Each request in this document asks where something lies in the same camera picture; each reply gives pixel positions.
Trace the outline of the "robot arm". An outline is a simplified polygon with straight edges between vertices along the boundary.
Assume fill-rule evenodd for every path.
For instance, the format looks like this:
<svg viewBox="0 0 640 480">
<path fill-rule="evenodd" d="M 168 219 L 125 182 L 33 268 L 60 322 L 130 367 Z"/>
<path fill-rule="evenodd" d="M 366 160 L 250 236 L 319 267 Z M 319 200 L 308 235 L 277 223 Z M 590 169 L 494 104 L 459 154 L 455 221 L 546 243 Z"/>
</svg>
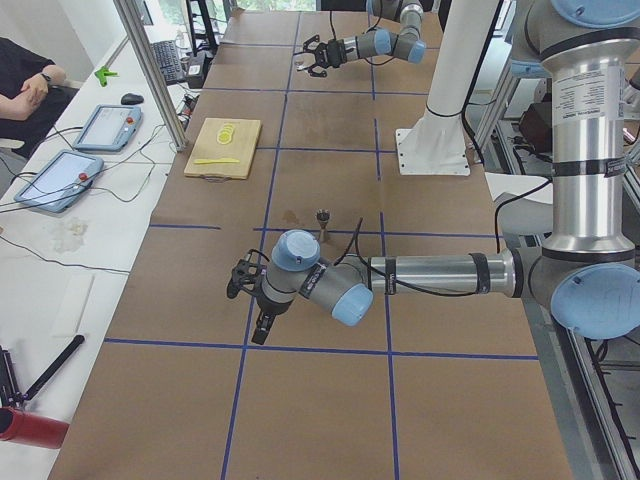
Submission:
<svg viewBox="0 0 640 480">
<path fill-rule="evenodd" d="M 593 339 L 639 324 L 639 274 L 622 232 L 623 64 L 639 43 L 635 1 L 524 1 L 516 10 L 516 71 L 552 80 L 552 229 L 539 248 L 440 257 L 371 257 L 351 242 L 328 263 L 307 231 L 290 230 L 230 289 L 252 294 L 260 313 L 252 340 L 263 344 L 296 297 L 357 324 L 373 294 L 415 291 L 441 297 L 500 292 L 531 297 L 563 327 Z"/>
<path fill-rule="evenodd" d="M 300 51 L 293 54 L 297 71 L 307 72 L 311 77 L 324 78 L 330 68 L 364 59 L 374 66 L 382 63 L 371 61 L 372 57 L 388 56 L 389 61 L 400 59 L 418 64 L 426 52 L 422 40 L 424 8 L 420 1 L 367 1 L 366 11 L 376 22 L 364 33 L 338 38 L 330 17 L 333 37 L 326 42 L 318 35 L 307 39 Z"/>
</svg>

